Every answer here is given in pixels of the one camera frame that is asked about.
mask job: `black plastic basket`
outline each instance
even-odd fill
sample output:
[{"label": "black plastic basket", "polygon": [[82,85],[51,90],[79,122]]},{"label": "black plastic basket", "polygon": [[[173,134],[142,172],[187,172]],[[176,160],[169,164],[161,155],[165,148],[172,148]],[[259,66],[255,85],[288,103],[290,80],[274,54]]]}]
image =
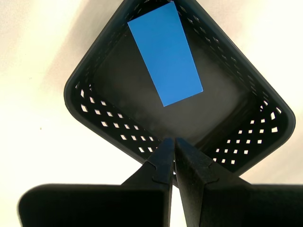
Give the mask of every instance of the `black plastic basket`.
[{"label": "black plastic basket", "polygon": [[196,1],[174,2],[203,93],[163,107],[127,22],[168,1],[124,0],[67,81],[65,104],[140,162],[182,137],[239,175],[288,140],[295,116]]}]

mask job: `blue rectangle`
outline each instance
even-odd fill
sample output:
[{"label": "blue rectangle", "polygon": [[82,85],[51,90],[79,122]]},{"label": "blue rectangle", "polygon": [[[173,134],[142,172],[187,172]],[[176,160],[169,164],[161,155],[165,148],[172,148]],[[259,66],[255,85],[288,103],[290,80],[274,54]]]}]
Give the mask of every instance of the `blue rectangle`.
[{"label": "blue rectangle", "polygon": [[173,2],[128,25],[164,106],[203,91]]}]

